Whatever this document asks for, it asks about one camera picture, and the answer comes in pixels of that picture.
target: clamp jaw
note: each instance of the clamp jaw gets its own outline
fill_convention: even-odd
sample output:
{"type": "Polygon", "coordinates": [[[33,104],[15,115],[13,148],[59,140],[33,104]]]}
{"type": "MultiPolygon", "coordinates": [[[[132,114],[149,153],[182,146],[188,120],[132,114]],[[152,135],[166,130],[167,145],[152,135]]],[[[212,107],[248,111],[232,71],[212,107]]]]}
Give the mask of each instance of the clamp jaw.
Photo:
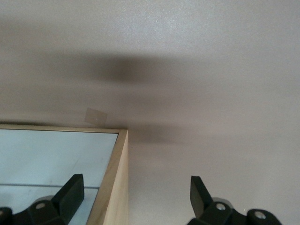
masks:
{"type": "Polygon", "coordinates": [[[0,225],[67,225],[83,199],[83,175],[75,174],[51,200],[35,202],[14,215],[11,208],[0,208],[0,225]]]}
{"type": "Polygon", "coordinates": [[[196,218],[188,225],[282,225],[268,211],[252,209],[244,216],[228,204],[214,201],[200,177],[191,178],[190,198],[196,218]]]}

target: wooden frame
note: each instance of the wooden frame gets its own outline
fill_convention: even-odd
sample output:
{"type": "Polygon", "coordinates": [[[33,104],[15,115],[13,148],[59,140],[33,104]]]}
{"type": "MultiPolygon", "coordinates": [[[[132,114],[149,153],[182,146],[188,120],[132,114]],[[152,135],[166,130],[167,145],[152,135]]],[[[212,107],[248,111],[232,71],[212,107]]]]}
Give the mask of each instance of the wooden frame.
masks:
{"type": "Polygon", "coordinates": [[[0,129],[118,134],[87,225],[128,225],[128,131],[83,127],[0,124],[0,129]]]}

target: wooden edge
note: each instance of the wooden edge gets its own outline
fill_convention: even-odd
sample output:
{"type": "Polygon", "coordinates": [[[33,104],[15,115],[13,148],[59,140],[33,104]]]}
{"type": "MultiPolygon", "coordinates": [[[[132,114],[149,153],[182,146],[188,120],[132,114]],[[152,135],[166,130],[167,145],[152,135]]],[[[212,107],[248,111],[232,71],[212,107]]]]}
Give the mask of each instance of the wooden edge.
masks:
{"type": "Polygon", "coordinates": [[[14,125],[0,124],[0,129],[11,130],[44,130],[44,131],[73,131],[73,132],[93,132],[93,133],[109,133],[118,134],[119,129],[106,128],[87,128],[87,127],[52,127],[52,126],[36,126],[36,125],[14,125]]]}
{"type": "Polygon", "coordinates": [[[128,224],[128,131],[120,130],[87,225],[128,224]]]}

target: tape piece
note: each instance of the tape piece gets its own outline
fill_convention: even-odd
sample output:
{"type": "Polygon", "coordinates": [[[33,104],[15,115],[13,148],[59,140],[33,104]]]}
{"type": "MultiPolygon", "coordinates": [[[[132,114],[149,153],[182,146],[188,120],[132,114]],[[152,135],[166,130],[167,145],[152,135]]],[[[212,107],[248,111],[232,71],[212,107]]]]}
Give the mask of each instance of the tape piece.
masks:
{"type": "Polygon", "coordinates": [[[84,122],[96,125],[97,127],[105,127],[107,114],[96,109],[87,108],[84,122]]]}

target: metal screw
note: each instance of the metal screw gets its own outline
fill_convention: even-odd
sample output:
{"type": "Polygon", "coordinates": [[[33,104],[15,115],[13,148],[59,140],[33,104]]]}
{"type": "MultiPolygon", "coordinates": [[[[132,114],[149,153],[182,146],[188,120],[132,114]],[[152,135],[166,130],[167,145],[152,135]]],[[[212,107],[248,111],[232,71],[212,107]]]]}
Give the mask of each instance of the metal screw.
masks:
{"type": "Polygon", "coordinates": [[[217,207],[218,210],[222,210],[222,211],[226,209],[226,207],[222,203],[218,203],[216,205],[216,207],[217,207]]]}
{"type": "Polygon", "coordinates": [[[265,219],[266,215],[264,215],[262,212],[260,211],[255,211],[254,215],[259,218],[259,219],[265,219]]]}
{"type": "Polygon", "coordinates": [[[45,207],[45,206],[46,206],[45,203],[40,203],[40,204],[37,204],[37,205],[36,205],[36,209],[39,210],[39,209],[41,209],[41,208],[43,208],[43,207],[45,207]]]}

